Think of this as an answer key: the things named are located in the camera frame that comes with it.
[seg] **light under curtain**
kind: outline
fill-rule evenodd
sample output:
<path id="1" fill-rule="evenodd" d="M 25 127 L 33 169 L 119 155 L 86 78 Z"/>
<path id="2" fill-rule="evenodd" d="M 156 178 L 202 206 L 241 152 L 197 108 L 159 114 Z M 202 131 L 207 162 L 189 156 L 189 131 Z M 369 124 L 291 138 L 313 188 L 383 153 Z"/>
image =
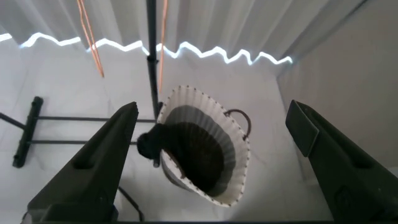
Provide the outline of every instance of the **light under curtain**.
<path id="1" fill-rule="evenodd" d="M 363 0 L 169 0 L 165 46 L 182 43 L 200 52 L 219 47 L 232 58 L 242 49 L 254 60 L 261 52 L 280 60 L 301 56 L 355 10 Z M 137 41 L 148 49 L 145 0 L 85 0 L 95 41 L 122 46 Z M 163 0 L 157 1 L 160 43 Z M 0 35 L 23 44 L 36 33 L 58 41 L 74 39 L 89 48 L 76 1 L 2 0 Z"/>

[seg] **white floor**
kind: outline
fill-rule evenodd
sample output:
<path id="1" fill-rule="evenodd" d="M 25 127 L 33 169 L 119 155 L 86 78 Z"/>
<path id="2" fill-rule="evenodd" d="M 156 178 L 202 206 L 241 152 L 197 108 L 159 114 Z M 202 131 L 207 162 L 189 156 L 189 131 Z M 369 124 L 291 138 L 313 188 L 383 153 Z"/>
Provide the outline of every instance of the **white floor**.
<path id="1" fill-rule="evenodd" d="M 105 79 L 91 54 L 80 44 L 59 47 L 39 40 L 29 49 L 12 41 L 0 43 L 0 111 L 25 122 L 34 96 L 44 98 L 41 115 L 110 117 L 120 106 L 136 101 L 140 118 L 152 118 L 146 56 L 141 50 L 99 50 Z M 252 119 L 251 160 L 243 199 L 232 208 L 212 205 L 172 185 L 132 146 L 120 185 L 139 204 L 146 220 L 330 220 L 317 185 L 308 185 L 294 144 L 285 128 L 285 109 L 273 71 L 265 59 L 252 66 L 244 58 L 225 64 L 219 56 L 199 59 L 184 52 L 166 57 L 160 100 L 178 85 L 193 85 L 225 108 L 244 110 Z M 244 119 L 234 116 L 246 127 Z M 43 121 L 34 139 L 89 139 L 103 123 Z M 133 139 L 150 129 L 137 124 Z M 18 222 L 30 199 L 81 148 L 34 145 L 25 166 L 11 166 L 22 131 L 0 121 L 0 222 Z M 117 195 L 120 220 L 137 220 L 128 202 Z"/>

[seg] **white basket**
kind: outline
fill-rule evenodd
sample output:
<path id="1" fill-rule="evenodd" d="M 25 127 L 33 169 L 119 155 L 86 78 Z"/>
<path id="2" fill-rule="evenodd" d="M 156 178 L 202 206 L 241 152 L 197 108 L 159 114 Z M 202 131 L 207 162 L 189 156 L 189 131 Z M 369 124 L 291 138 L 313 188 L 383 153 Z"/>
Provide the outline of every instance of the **white basket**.
<path id="1" fill-rule="evenodd" d="M 246 114 L 243 113 L 243 115 L 248 119 L 250 130 L 250 120 Z M 244 192 L 250 147 L 246 133 L 229 116 L 229 111 L 196 88 L 179 86 L 173 90 L 164 103 L 157 122 L 161 124 L 195 123 L 216 139 L 223 150 L 224 171 L 216 187 L 207 194 L 193 185 L 188 178 L 181 178 L 182 173 L 176 163 L 164 151 L 161 152 L 162 168 L 174 184 L 196 192 L 216 205 L 223 207 L 235 205 Z"/>

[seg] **orange cord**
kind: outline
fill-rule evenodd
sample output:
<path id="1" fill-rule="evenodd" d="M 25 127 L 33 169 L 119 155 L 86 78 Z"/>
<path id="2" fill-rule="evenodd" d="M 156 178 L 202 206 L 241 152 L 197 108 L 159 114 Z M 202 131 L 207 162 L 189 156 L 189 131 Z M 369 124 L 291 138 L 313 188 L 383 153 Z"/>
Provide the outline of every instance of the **orange cord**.
<path id="1" fill-rule="evenodd" d="M 167 0 L 163 1 L 163 23 L 162 23 L 162 43 L 160 50 L 160 72 L 159 72 L 159 93 L 162 92 L 162 81 L 163 81 L 163 61 L 164 61 L 164 33 L 166 30 L 166 18 L 167 18 Z"/>
<path id="2" fill-rule="evenodd" d="M 90 25 L 90 21 L 89 21 L 88 16 L 87 16 L 87 12 L 86 12 L 86 8 L 85 8 L 85 5 L 84 5 L 84 2 L 83 2 L 83 0 L 77 0 L 77 4 L 79 6 L 81 26 L 83 27 L 83 30 L 85 31 L 86 39 L 87 39 L 88 44 L 90 45 L 90 50 L 91 50 L 91 53 L 93 54 L 95 65 L 97 66 L 97 69 L 98 69 L 99 73 L 101 74 L 101 77 L 104 78 L 104 70 L 102 68 L 100 55 L 98 54 L 98 50 L 97 50 L 97 46 L 96 46 L 96 43 L 95 43 L 93 31 L 91 30 L 91 25 Z M 90 41 L 90 38 L 88 37 L 86 25 L 85 25 L 84 20 L 83 20 L 83 11 L 84 11 L 84 15 L 85 15 L 86 22 L 87 22 L 87 25 L 88 25 L 88 30 L 90 31 L 91 41 Z"/>

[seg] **metal rack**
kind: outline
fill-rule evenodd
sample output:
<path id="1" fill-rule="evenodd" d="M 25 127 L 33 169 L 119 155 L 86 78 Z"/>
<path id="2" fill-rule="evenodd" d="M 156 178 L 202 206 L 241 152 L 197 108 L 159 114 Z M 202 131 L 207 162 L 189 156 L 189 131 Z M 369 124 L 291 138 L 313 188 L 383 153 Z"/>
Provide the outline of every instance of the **metal rack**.
<path id="1" fill-rule="evenodd" d="M 138 123 L 155 123 L 162 107 L 162 102 L 158 100 L 157 82 L 156 82 L 156 0 L 147 0 L 147 19 L 148 19 L 148 34 L 149 34 L 149 56 L 147 57 L 150 93 L 152 97 L 152 106 L 154 109 L 155 119 L 138 119 Z M 22 133 L 19 146 L 14 156 L 12 165 L 16 168 L 21 168 L 25 164 L 26 156 L 32 144 L 86 144 L 87 141 L 65 141 L 65 140 L 35 140 L 33 139 L 36 124 L 39 120 L 53 120 L 53 121 L 108 121 L 109 118 L 84 118 L 84 117 L 62 117 L 62 116 L 40 116 L 40 110 L 43 105 L 43 99 L 35 96 L 31 104 L 30 112 L 26 123 L 21 122 L 0 113 L 0 119 L 21 128 Z"/>

